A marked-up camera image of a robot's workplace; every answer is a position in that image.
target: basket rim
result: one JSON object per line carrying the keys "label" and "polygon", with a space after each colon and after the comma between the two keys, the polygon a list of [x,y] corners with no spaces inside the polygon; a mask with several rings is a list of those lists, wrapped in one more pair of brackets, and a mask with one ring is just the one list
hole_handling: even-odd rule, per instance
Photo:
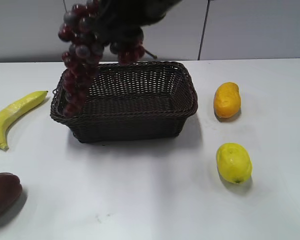
{"label": "basket rim", "polygon": [[[131,119],[131,118],[188,118],[194,115],[198,109],[198,96],[195,91],[194,85],[192,83],[192,78],[186,69],[186,67],[176,61],[148,61],[148,62],[136,62],[133,63],[132,66],[155,66],[155,65],[167,65],[179,68],[183,74],[185,75],[186,83],[190,90],[191,95],[191,103],[189,104],[188,108],[185,109],[177,109],[177,110],[158,110],[158,111],[140,111],[140,112],[121,112],[121,113],[107,113],[107,114],[82,114],[65,118],[63,114],[59,111],[59,102],[57,99],[60,99],[64,90],[61,86],[59,81],[58,86],[55,90],[53,90],[53,99],[51,102],[51,113],[50,116],[56,122],[63,122],[64,120],[67,121],[67,124],[75,123],[77,121],[86,121],[86,122],[96,122],[96,120],[110,120],[110,119],[117,119],[117,120],[124,120],[124,119]],[[100,69],[106,68],[113,68],[113,67],[121,67],[118,63],[102,63],[99,65]]]}

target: yellow mango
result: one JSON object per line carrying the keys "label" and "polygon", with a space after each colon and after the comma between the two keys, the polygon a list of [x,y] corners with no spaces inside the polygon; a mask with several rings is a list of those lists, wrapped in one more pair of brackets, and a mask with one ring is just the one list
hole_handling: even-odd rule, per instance
{"label": "yellow mango", "polygon": [[214,112],[219,118],[231,118],[241,108],[239,87],[233,82],[222,84],[215,92]]}

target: grape bunch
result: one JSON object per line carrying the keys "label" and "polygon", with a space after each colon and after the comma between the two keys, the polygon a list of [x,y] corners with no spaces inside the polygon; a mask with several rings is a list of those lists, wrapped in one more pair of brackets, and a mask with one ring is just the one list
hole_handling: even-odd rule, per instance
{"label": "grape bunch", "polygon": [[123,66],[137,62],[145,53],[151,53],[142,45],[144,34],[140,27],[120,30],[113,26],[120,25],[118,20],[115,20],[116,24],[113,24],[113,19],[110,23],[107,21],[108,25],[102,22],[99,0],[88,0],[86,5],[74,4],[64,14],[63,21],[58,37],[71,43],[68,51],[62,54],[67,67],[62,82],[67,101],[63,115],[70,118],[84,106],[89,87],[98,76],[98,64],[106,46],[110,45],[111,53],[117,55],[119,64]]}

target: plastic fruit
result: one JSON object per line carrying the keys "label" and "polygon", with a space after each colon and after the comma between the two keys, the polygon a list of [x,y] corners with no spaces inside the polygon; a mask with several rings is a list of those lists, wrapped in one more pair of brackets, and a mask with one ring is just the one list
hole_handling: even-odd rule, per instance
{"label": "plastic fruit", "polygon": [[228,182],[241,184],[252,173],[252,163],[245,148],[237,143],[225,143],[216,152],[220,175]]}
{"label": "plastic fruit", "polygon": [[42,103],[48,91],[35,91],[15,101],[0,111],[0,149],[8,150],[6,132],[9,126],[22,115]]}
{"label": "plastic fruit", "polygon": [[0,215],[21,195],[20,179],[12,173],[0,173]]}
{"label": "plastic fruit", "polygon": [[219,118],[231,118],[241,108],[239,87],[233,82],[222,84],[215,92],[214,112]]}

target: grape stem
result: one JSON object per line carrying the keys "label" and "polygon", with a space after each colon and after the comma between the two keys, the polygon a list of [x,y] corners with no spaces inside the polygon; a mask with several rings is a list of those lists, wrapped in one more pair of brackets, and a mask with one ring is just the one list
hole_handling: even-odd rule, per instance
{"label": "grape stem", "polygon": [[157,55],[152,54],[152,53],[149,52],[147,49],[144,49],[144,52],[145,52],[146,54],[148,54],[150,57],[152,57],[154,60],[157,60],[157,59],[158,59]]}

